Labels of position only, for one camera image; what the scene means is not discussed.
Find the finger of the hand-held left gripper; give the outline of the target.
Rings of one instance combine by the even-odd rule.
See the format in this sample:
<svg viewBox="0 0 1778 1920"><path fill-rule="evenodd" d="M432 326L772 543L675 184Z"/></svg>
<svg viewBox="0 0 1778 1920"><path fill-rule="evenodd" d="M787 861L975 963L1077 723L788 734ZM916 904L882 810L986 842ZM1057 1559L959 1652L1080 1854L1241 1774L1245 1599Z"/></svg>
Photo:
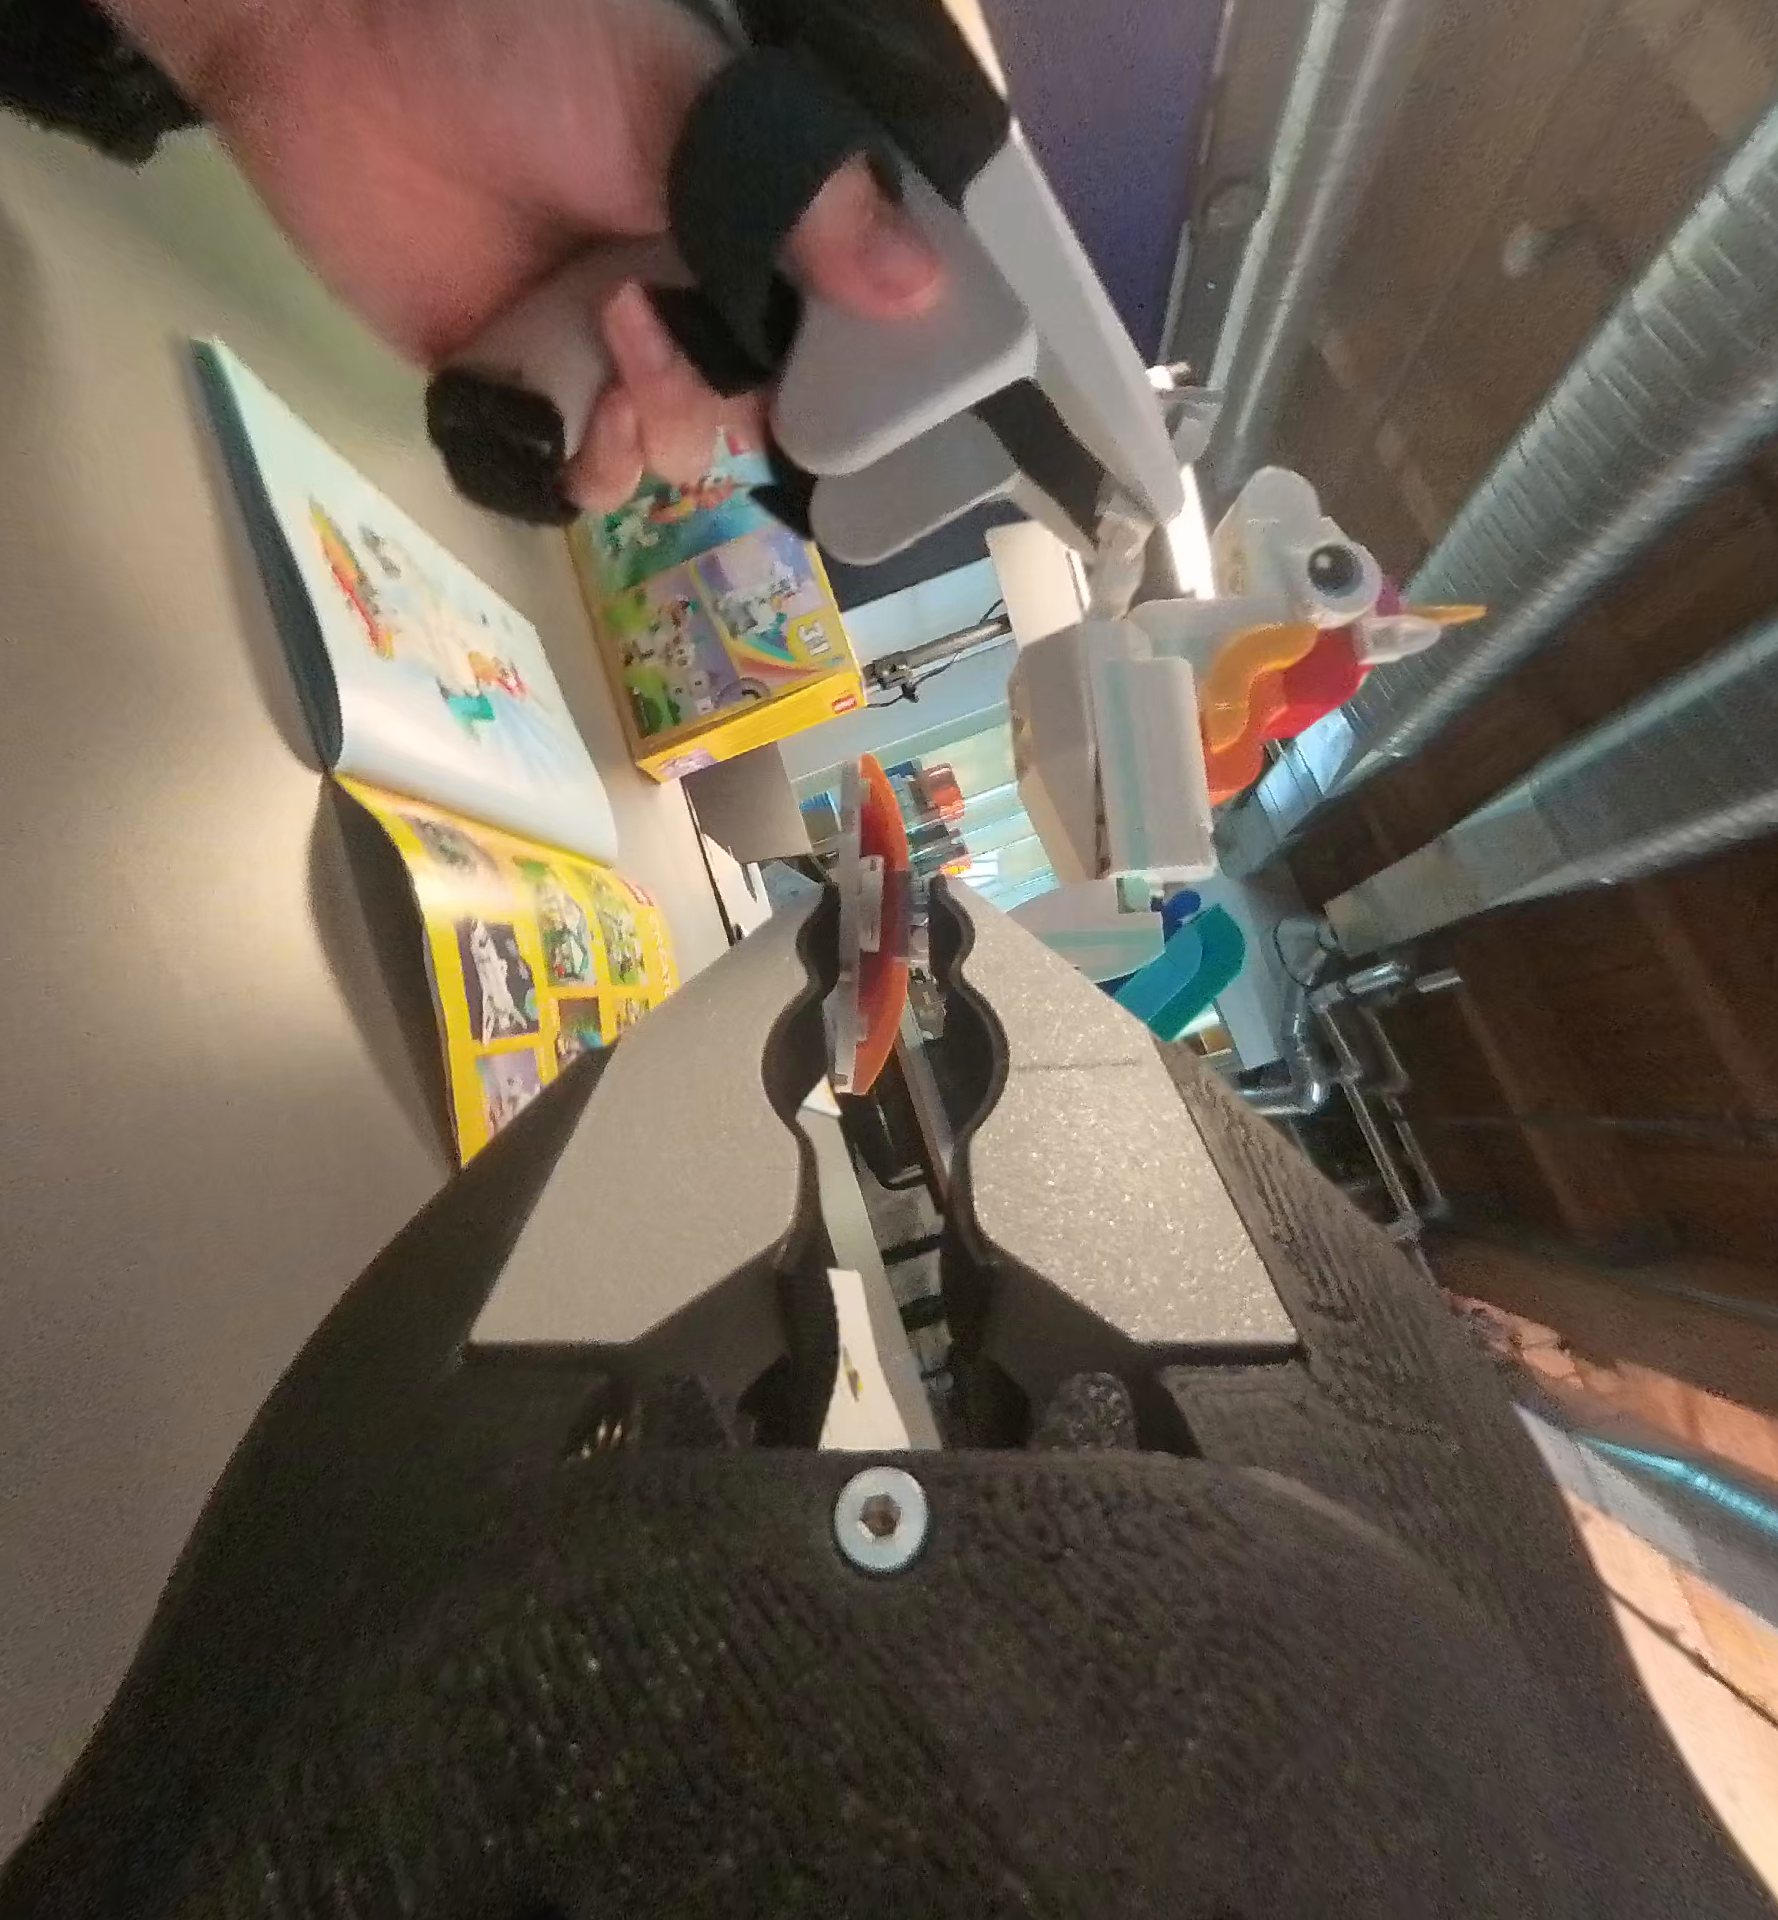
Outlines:
<svg viewBox="0 0 1778 1920"><path fill-rule="evenodd" d="M1018 119L1007 120L960 206L1034 329L1034 383L1117 492L1163 529L1183 507L1185 490L1162 393Z"/></svg>

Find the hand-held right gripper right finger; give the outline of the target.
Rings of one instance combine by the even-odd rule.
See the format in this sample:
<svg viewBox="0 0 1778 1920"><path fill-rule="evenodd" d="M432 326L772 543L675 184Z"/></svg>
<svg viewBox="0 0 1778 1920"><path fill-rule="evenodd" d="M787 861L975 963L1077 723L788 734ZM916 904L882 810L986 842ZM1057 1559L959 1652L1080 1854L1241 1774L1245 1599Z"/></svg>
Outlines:
<svg viewBox="0 0 1778 1920"><path fill-rule="evenodd" d="M976 1361L1281 1361L1299 1334L1147 1029L1033 932L931 885L950 1056L941 1278Z"/></svg>

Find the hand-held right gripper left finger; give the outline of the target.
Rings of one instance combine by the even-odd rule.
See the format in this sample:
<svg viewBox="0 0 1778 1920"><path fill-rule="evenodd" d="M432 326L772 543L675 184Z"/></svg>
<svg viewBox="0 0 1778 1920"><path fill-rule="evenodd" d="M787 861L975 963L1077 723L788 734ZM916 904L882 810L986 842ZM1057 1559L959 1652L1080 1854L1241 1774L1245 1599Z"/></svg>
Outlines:
<svg viewBox="0 0 1778 1920"><path fill-rule="evenodd" d="M603 1056L469 1341L830 1353L799 1110L826 1064L834 899L799 899Z"/></svg>

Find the round rainbow brick plate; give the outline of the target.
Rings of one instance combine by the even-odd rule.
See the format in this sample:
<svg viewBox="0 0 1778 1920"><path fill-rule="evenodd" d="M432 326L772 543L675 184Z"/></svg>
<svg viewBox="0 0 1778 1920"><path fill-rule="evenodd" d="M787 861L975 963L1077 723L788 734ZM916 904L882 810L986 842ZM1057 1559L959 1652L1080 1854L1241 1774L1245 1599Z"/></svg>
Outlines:
<svg viewBox="0 0 1778 1920"><path fill-rule="evenodd" d="M842 774L826 870L837 895L837 978L826 997L830 1090L877 1087L901 1035L916 924L916 872L901 802L872 753Z"/></svg>

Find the white toy brick unicorn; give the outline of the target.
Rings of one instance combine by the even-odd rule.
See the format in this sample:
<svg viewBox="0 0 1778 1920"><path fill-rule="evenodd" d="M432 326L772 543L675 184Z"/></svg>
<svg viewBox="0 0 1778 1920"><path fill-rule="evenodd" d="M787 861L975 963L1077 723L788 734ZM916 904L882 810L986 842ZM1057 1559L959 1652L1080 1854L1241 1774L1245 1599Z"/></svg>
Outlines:
<svg viewBox="0 0 1778 1920"><path fill-rule="evenodd" d="M1209 593L1088 610L1026 643L1007 679L1019 802L1057 876L1016 918L1170 1042L1245 967L1213 899L1216 807L1379 667L1485 616L1409 598L1285 467L1237 490L1209 557Z"/></svg>

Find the yellow toy set box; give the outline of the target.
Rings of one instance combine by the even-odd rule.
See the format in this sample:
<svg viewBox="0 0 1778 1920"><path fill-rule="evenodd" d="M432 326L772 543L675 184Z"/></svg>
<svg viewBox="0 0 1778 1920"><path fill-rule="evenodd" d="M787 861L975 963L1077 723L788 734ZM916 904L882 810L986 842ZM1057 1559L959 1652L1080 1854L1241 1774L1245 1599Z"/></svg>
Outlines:
<svg viewBox="0 0 1778 1920"><path fill-rule="evenodd" d="M682 781L858 713L866 685L814 543L762 499L747 436L690 485L647 477L565 540L630 756Z"/></svg>

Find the person's left hand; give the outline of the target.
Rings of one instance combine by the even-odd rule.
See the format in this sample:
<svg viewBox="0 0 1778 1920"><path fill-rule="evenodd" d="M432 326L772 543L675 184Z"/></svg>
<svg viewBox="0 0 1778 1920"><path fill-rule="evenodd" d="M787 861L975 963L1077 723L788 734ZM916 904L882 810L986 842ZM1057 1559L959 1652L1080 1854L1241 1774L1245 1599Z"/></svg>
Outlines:
<svg viewBox="0 0 1778 1920"><path fill-rule="evenodd" d="M683 4L98 4L199 110L294 250L401 357L451 360L593 245L662 233L687 108L726 59ZM788 236L809 292L879 322L924 315L941 262L847 162ZM762 423L680 357L644 291L596 309L613 380L565 464L609 511L650 473L691 481L718 430Z"/></svg>

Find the yellow instruction booklet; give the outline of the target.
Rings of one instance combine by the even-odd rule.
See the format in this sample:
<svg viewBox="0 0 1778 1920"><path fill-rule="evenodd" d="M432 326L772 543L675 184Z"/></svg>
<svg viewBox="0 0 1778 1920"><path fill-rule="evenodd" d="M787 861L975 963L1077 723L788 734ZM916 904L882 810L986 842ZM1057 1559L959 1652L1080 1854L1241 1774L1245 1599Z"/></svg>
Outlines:
<svg viewBox="0 0 1778 1920"><path fill-rule="evenodd" d="M416 918L458 1161L680 981L537 626L233 349L190 344L310 744Z"/></svg>

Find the silver ventilation duct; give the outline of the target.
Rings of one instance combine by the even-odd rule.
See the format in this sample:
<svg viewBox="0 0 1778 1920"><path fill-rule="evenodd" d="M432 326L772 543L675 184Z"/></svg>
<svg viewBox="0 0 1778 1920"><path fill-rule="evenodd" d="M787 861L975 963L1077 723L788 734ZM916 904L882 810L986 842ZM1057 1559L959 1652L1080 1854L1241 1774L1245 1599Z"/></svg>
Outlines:
<svg viewBox="0 0 1778 1920"><path fill-rule="evenodd" d="M1367 957L1778 834L1778 612L1325 906Z"/></svg>
<svg viewBox="0 0 1778 1920"><path fill-rule="evenodd" d="M1275 834L1417 753L1778 439L1778 95L1495 456L1412 580L1482 601L1262 777Z"/></svg>

